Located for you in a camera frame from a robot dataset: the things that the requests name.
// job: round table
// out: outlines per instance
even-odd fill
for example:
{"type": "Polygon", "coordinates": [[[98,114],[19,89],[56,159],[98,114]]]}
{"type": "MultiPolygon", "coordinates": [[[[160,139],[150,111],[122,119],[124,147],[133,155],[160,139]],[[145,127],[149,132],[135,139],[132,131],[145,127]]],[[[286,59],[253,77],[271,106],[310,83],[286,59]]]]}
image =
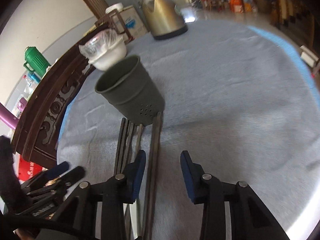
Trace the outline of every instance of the round table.
{"type": "MultiPolygon", "coordinates": [[[[166,102],[153,239],[200,236],[202,205],[187,196],[183,150],[220,181],[247,181],[291,240],[306,239],[320,219],[320,97],[308,69],[286,41],[254,27],[217,20],[188,27],[169,40],[147,34],[127,45],[166,102]]],[[[58,163],[84,166],[90,183],[113,175],[122,118],[94,92],[101,74],[95,70],[68,107],[57,154],[58,163]]],[[[150,138],[148,126],[147,155],[150,138]]]]}

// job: electric kettle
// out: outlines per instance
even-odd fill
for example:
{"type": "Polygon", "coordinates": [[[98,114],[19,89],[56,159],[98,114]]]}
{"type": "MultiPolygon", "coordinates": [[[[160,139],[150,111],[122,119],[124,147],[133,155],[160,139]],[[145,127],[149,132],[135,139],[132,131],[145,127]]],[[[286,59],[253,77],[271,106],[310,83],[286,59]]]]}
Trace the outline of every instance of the electric kettle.
{"type": "Polygon", "coordinates": [[[142,11],[155,40],[172,38],[188,30],[173,0],[142,0],[142,11]]]}

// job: dark green cup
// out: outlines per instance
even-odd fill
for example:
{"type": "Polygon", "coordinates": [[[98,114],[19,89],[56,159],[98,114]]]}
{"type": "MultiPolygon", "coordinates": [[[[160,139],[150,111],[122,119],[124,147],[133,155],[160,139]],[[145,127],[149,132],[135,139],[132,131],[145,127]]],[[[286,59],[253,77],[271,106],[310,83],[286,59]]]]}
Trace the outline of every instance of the dark green cup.
{"type": "Polygon", "coordinates": [[[164,98],[137,55],[109,68],[97,81],[95,91],[135,125],[152,124],[153,117],[164,110],[164,98]]]}

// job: white bowl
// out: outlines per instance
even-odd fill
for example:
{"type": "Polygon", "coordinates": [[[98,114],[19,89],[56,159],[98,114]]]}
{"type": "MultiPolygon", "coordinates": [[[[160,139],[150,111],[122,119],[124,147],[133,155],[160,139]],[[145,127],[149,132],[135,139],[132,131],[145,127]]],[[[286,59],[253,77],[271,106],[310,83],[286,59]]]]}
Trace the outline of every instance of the white bowl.
{"type": "Polygon", "coordinates": [[[108,68],[115,63],[125,58],[127,55],[127,47],[124,44],[123,36],[119,36],[117,41],[105,52],[95,60],[89,60],[89,64],[101,71],[107,71],[108,68]]]}
{"type": "Polygon", "coordinates": [[[116,4],[111,5],[110,7],[108,7],[106,9],[106,14],[110,13],[114,9],[117,9],[118,12],[121,12],[123,10],[123,4],[122,3],[116,3],[116,4]]]}

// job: metal screw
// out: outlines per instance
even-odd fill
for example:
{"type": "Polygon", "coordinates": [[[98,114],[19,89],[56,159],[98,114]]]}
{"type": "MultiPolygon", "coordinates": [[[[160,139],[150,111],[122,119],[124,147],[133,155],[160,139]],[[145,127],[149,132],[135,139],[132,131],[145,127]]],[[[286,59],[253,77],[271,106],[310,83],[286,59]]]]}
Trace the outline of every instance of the metal screw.
{"type": "Polygon", "coordinates": [[[239,181],[239,186],[240,187],[246,187],[248,183],[246,183],[244,180],[239,181]]]}
{"type": "Polygon", "coordinates": [[[86,187],[88,187],[88,185],[89,185],[89,183],[88,183],[87,181],[83,181],[83,182],[81,182],[81,183],[79,184],[79,187],[80,187],[80,188],[86,188],[86,187]]]}
{"type": "Polygon", "coordinates": [[[202,175],[202,178],[205,179],[205,180],[209,180],[209,179],[212,178],[212,176],[210,174],[208,174],[208,173],[205,173],[205,174],[202,175]]]}
{"type": "Polygon", "coordinates": [[[116,175],[116,179],[117,179],[117,180],[124,179],[124,174],[122,174],[122,173],[117,174],[117,175],[116,175]]]}

